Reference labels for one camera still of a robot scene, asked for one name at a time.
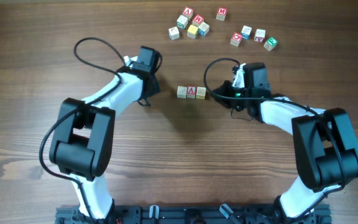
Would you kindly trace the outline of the yellow edged B block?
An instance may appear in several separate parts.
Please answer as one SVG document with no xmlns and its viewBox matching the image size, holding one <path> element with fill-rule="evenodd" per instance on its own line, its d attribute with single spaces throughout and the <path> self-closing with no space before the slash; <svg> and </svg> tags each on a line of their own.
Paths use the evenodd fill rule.
<svg viewBox="0 0 358 224">
<path fill-rule="evenodd" d="M 198 86 L 196 88 L 196 99 L 204 100 L 206 98 L 206 88 Z"/>
</svg>

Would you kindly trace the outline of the red A letter block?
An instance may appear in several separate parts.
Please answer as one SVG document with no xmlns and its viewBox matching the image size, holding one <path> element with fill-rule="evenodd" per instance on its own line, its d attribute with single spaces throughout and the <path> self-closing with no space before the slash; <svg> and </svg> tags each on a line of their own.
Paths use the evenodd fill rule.
<svg viewBox="0 0 358 224">
<path fill-rule="evenodd" d="M 187 98 L 196 98 L 197 87 L 196 86 L 187 86 L 186 97 Z"/>
</svg>

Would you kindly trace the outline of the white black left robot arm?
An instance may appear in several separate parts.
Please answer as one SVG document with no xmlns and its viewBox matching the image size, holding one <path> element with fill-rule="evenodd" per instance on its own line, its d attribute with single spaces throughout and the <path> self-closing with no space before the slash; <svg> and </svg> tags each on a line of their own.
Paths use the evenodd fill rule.
<svg viewBox="0 0 358 224">
<path fill-rule="evenodd" d="M 114 200 L 107 190 L 104 172 L 112 153 L 114 123 L 131 103 L 159 93 L 155 77 L 162 56 L 142 46 L 136 57 L 124 57 L 114 79 L 97 93 L 60 106 L 57 122 L 47 136 L 52 138 L 49 159 L 57 165 L 57 177 L 75 186 L 80 201 L 70 219 L 73 223 L 109 223 Z"/>
</svg>

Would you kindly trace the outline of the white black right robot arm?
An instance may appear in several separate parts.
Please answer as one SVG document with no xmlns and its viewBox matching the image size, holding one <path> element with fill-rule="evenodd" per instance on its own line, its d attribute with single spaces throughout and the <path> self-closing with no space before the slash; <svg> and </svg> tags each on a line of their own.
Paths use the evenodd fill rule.
<svg viewBox="0 0 358 224">
<path fill-rule="evenodd" d="M 262 62 L 237 62 L 232 73 L 231 81 L 209 94 L 221 105 L 247 110 L 251 119 L 293 137 L 298 177 L 275 199 L 270 218 L 276 223 L 309 218 L 323 198 L 358 178 L 358 140 L 348 113 L 311 108 L 273 94 Z"/>
</svg>

